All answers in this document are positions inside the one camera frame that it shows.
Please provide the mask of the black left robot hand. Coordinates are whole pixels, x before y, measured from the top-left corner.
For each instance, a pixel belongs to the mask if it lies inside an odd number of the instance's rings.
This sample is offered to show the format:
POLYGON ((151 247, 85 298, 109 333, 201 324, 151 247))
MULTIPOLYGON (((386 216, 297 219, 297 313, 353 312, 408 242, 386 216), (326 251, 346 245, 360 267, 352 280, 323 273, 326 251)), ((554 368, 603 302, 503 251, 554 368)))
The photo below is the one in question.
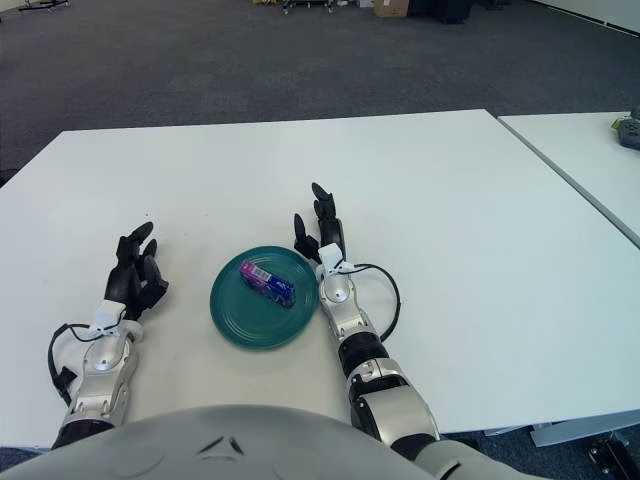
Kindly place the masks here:
POLYGON ((169 282, 162 278, 155 255, 157 241, 143 244, 153 231, 148 221, 127 236, 121 236, 116 248, 116 266, 110 271, 104 299, 98 308, 90 335, 116 331, 122 321, 138 321, 166 294, 169 282))

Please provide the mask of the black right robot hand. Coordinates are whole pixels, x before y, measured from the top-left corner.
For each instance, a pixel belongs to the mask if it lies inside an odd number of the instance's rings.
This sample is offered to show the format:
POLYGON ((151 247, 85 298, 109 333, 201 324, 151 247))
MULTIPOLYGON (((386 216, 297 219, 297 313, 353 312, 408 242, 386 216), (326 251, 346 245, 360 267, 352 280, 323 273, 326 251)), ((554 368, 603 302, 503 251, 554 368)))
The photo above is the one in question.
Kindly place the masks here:
POLYGON ((355 265, 346 261, 346 247, 341 220, 337 217, 332 193, 324 190, 318 183, 311 185, 315 196, 314 211, 318 221, 320 240, 306 232, 302 217, 295 213, 294 249, 308 260, 313 260, 318 281, 338 274, 355 271, 355 265))

